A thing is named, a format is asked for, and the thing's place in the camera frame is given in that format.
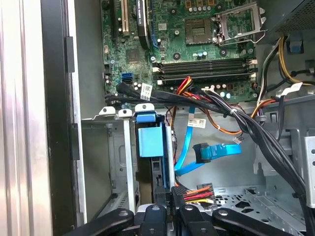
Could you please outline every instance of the capacitor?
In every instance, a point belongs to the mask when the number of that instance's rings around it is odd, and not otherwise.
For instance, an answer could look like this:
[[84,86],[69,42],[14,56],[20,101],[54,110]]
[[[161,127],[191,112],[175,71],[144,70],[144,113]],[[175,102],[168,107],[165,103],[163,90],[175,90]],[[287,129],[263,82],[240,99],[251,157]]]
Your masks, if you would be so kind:
[[202,53],[198,53],[197,58],[198,58],[198,59],[201,59],[201,58],[202,58]]

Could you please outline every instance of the orange wire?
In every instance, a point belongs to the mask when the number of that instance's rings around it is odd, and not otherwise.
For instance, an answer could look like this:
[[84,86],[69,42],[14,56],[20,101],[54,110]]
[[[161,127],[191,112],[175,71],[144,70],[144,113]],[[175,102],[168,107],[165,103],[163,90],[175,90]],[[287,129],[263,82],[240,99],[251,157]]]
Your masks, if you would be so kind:
[[190,194],[195,194],[195,193],[200,193],[200,192],[204,192],[204,191],[207,191],[209,190],[210,187],[205,187],[205,188],[200,188],[198,190],[194,190],[194,191],[191,191],[191,192],[188,192],[187,194],[185,194],[184,196],[187,196],[187,195],[190,195]]

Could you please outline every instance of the black cable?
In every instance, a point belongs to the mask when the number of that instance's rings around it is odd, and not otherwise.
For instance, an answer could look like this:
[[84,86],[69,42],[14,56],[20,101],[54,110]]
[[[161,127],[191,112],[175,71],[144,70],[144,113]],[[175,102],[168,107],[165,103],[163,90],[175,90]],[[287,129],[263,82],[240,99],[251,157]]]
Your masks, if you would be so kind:
[[285,96],[280,97],[279,108],[278,108],[278,131],[279,135],[277,140],[281,139],[282,131],[284,128],[284,98]]

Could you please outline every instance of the red wire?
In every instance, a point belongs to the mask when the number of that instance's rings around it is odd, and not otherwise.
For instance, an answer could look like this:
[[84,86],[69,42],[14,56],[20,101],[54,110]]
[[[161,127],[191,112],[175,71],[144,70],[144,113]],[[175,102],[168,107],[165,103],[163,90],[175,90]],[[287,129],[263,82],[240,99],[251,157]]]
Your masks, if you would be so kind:
[[187,80],[189,79],[190,77],[187,76],[186,79],[182,82],[182,84],[178,87],[177,91],[180,91],[182,89],[182,87],[186,84]]
[[196,200],[196,199],[201,199],[201,198],[207,198],[207,197],[210,197],[210,196],[212,196],[212,195],[213,195],[212,192],[203,193],[203,194],[198,194],[198,195],[191,196],[191,197],[185,197],[184,200],[185,200],[185,201],[188,201],[188,200]]

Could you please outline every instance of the metal sheet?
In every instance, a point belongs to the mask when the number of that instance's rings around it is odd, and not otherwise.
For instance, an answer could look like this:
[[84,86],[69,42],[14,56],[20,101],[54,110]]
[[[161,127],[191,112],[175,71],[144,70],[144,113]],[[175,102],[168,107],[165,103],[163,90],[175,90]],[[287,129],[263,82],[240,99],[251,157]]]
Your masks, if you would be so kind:
[[41,2],[0,6],[0,235],[52,235]]
[[[196,114],[196,118],[206,118],[203,114]],[[233,118],[223,118],[222,116],[213,117],[214,120],[225,129],[238,130],[238,125]],[[175,132],[178,141],[177,153],[181,153],[185,137],[188,115],[178,116],[175,121]],[[232,144],[235,136],[226,135],[216,130],[210,123],[206,128],[194,128],[192,142],[187,153],[186,164],[195,161],[195,153],[192,146],[207,142],[209,145]],[[253,173],[255,160],[255,144],[248,135],[241,143],[242,154],[235,156],[222,157],[205,164],[199,169],[180,177],[181,183],[188,188],[196,188],[198,184],[212,182],[214,187],[241,186],[241,185],[260,185],[264,184],[262,172],[259,175]]]
[[68,9],[68,26],[69,36],[73,39],[73,66],[74,71],[70,74],[72,79],[72,96],[73,96],[73,118],[77,124],[78,130],[78,149],[80,160],[77,161],[77,177],[78,177],[78,193],[79,193],[79,210],[83,214],[84,223],[88,221],[87,203],[86,203],[86,187],[84,177],[84,159],[83,159],[83,144],[82,144],[82,127],[81,127],[81,107],[80,107],[80,88],[79,88],[79,73],[78,73],[78,52],[77,52],[77,33],[75,22],[75,6],[74,0],[67,1]]
[[307,206],[315,208],[315,137],[305,137],[304,180]]

